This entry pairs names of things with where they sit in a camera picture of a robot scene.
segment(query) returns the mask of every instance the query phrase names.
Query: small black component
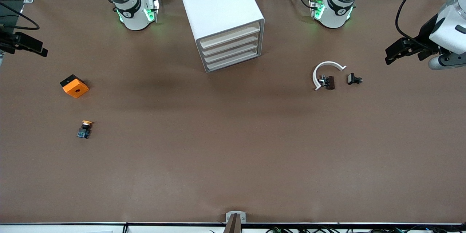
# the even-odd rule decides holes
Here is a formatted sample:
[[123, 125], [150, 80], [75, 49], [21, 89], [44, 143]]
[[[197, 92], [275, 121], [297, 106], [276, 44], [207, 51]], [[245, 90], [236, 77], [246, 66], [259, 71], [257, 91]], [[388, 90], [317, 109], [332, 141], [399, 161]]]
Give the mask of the small black component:
[[456, 31], [466, 34], [466, 28], [460, 26], [459, 24], [455, 27]]
[[47, 56], [48, 50], [42, 47], [42, 42], [22, 32], [11, 34], [0, 28], [0, 49], [14, 54], [16, 50], [26, 50], [43, 57]]
[[83, 120], [83, 124], [81, 125], [81, 128], [78, 130], [77, 137], [89, 138], [91, 125], [92, 125], [91, 121]]
[[351, 73], [348, 75], [348, 85], [351, 85], [353, 83], [361, 84], [362, 82], [363, 82], [363, 79], [360, 77], [355, 77], [354, 73]]
[[335, 89], [335, 79], [333, 76], [328, 76], [325, 77], [325, 75], [321, 75], [321, 78], [319, 79], [320, 84], [325, 87], [328, 90], [333, 90]]
[[72, 75], [70, 75], [69, 77], [67, 77], [65, 80], [63, 80], [62, 82], [60, 82], [60, 85], [61, 85], [62, 87], [64, 87], [64, 86], [68, 85], [69, 82], [71, 82], [71, 81], [73, 81], [73, 80], [75, 80], [75, 79], [77, 79], [77, 80], [79, 80], [79, 81], [81, 81], [81, 82], [84, 82], [84, 81], [82, 81], [81, 79], [79, 79], [77, 76], [75, 76], [75, 75], [72, 74]]

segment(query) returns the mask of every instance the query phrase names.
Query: white curved part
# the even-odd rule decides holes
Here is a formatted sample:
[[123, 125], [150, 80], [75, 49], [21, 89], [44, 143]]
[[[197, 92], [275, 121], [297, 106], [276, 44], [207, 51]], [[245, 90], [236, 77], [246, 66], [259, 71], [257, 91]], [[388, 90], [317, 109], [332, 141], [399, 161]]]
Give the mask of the white curved part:
[[333, 67], [336, 67], [338, 68], [340, 71], [342, 71], [343, 69], [346, 68], [346, 66], [341, 66], [340, 64], [338, 64], [337, 62], [333, 62], [333, 61], [325, 61], [325, 62], [322, 62], [320, 64], [318, 64], [316, 66], [316, 69], [314, 69], [314, 73], [312, 73], [312, 80], [314, 82], [314, 85], [316, 85], [316, 91], [321, 88], [321, 84], [319, 83], [319, 80], [317, 79], [317, 70], [319, 69], [319, 67], [321, 66], [333, 66]]

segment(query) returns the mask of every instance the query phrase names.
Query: orange cube with hole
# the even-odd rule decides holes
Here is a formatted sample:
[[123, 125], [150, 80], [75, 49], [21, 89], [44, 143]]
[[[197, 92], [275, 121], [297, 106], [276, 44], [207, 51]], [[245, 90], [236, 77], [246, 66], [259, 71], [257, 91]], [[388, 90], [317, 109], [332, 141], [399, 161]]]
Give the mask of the orange cube with hole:
[[72, 97], [78, 98], [82, 96], [85, 92], [89, 91], [89, 87], [87, 87], [84, 82], [77, 78], [75, 75], [70, 75], [67, 79], [60, 82], [63, 90]]

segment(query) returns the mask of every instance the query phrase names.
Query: black clamp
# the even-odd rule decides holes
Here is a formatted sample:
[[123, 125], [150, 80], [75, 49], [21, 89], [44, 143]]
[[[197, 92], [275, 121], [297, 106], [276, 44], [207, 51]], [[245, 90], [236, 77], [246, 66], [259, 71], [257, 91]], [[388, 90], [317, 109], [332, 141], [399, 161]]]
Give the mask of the black clamp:
[[361, 77], [355, 77], [354, 73], [348, 75], [348, 85], [351, 85], [353, 83], [361, 84], [362, 82], [363, 79]]
[[325, 77], [324, 74], [321, 75], [321, 78], [319, 79], [319, 83], [328, 90], [335, 89], [335, 79], [331, 75], [328, 77]]

